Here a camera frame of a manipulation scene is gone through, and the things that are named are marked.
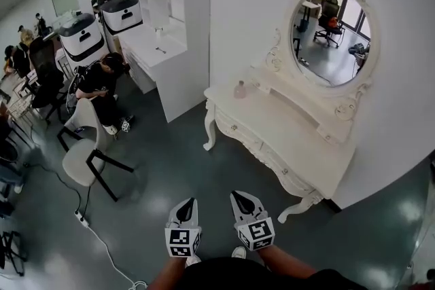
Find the oval mirror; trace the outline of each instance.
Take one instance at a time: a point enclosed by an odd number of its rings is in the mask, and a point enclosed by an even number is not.
[[[302,0],[292,18],[290,52],[302,73],[312,76],[308,69],[318,77],[316,84],[340,86],[361,71],[370,51],[370,23],[356,0]]]

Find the extension cord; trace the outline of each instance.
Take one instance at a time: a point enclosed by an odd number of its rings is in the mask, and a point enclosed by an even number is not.
[[[83,217],[83,215],[79,211],[74,212],[75,217],[77,217],[80,221],[80,223],[85,227],[89,227],[89,223],[86,221],[86,219]]]
[[[97,233],[96,233],[92,228],[89,227],[89,223],[88,223],[88,221],[84,218],[84,216],[83,216],[79,211],[75,211],[75,212],[74,212],[74,215],[75,215],[75,217],[77,217],[77,220],[80,221],[81,225],[82,225],[83,227],[87,228],[88,230],[90,230],[90,231],[91,231],[91,232],[92,232],[92,233],[97,237],[97,239],[98,239],[101,243],[103,243],[103,245],[106,247],[107,256],[109,256],[109,259],[110,259],[111,265],[113,266],[113,268],[115,269],[115,271],[118,272],[119,274],[121,274],[125,279],[127,279],[127,280],[132,284],[132,287],[129,288],[128,290],[136,290],[136,288],[137,288],[139,285],[142,285],[142,286],[145,287],[145,288],[148,287],[147,283],[145,283],[145,282],[143,282],[143,281],[141,281],[141,280],[139,280],[139,281],[137,281],[137,282],[133,282],[129,277],[127,277],[124,273],[122,273],[122,272],[121,272],[121,271],[120,271],[120,270],[115,266],[115,263],[114,263],[113,259],[111,258],[111,255],[110,255],[110,252],[109,252],[109,247],[108,247],[107,244],[104,242],[104,240],[102,240],[102,239],[98,236],[98,234],[97,234]]]

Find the white wall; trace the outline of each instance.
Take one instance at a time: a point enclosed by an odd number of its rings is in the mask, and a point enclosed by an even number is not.
[[[0,54],[3,53],[6,46],[18,45],[20,42],[20,33],[18,27],[22,24],[25,28],[33,30],[35,14],[39,12],[50,26],[56,18],[52,0],[23,0],[14,7],[8,15],[0,20]]]
[[[289,2],[211,0],[211,84],[265,57]],[[379,18],[381,55],[354,124],[355,157],[334,197],[341,207],[395,181],[435,148],[433,0],[368,2]]]

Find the foot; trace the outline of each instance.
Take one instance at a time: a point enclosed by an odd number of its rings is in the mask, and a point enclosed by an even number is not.
[[[198,256],[196,255],[189,256],[188,259],[186,260],[186,267],[189,267],[193,264],[197,264],[199,262],[201,262],[201,259]]]
[[[106,130],[106,132],[109,133],[110,135],[115,135],[118,133],[118,129],[114,125],[111,125],[111,126],[104,126],[103,125],[103,127]]]
[[[238,257],[239,259],[246,259],[245,247],[237,247],[231,254],[231,257]]]
[[[24,184],[21,184],[21,185],[18,185],[18,186],[16,186],[16,187],[14,187],[14,191],[15,191],[15,193],[16,194],[20,194],[21,193],[21,190],[22,190],[22,186],[23,186]]]

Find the black t-shirt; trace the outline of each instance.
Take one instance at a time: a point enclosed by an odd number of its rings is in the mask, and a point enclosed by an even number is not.
[[[109,91],[110,94],[113,94],[116,87],[116,78],[116,74],[104,72],[98,61],[92,63],[86,69],[77,87],[85,93]]]
[[[175,288],[177,290],[366,290],[365,287],[346,279],[335,270],[322,270],[308,279],[297,279],[273,274],[257,262],[236,257],[210,259],[187,267]]]
[[[27,52],[29,48],[23,43],[16,46],[16,51],[9,61],[9,66],[14,68],[20,77],[24,77],[30,73],[30,60]]]

